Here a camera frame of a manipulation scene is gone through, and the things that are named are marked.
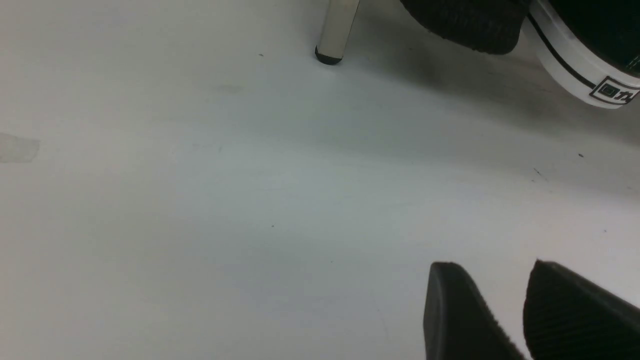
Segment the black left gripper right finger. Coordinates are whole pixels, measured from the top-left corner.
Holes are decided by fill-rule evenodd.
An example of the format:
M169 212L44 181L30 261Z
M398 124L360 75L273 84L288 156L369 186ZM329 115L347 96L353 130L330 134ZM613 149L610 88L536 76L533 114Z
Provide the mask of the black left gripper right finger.
M640 310L571 269L538 259L523 306L535 360L637 360Z

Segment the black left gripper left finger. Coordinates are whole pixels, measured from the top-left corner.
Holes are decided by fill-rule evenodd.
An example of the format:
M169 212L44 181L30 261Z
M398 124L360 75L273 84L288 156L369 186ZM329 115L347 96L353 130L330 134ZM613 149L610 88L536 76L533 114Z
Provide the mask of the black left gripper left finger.
M427 360L524 360L473 278L455 262L433 262L423 310Z

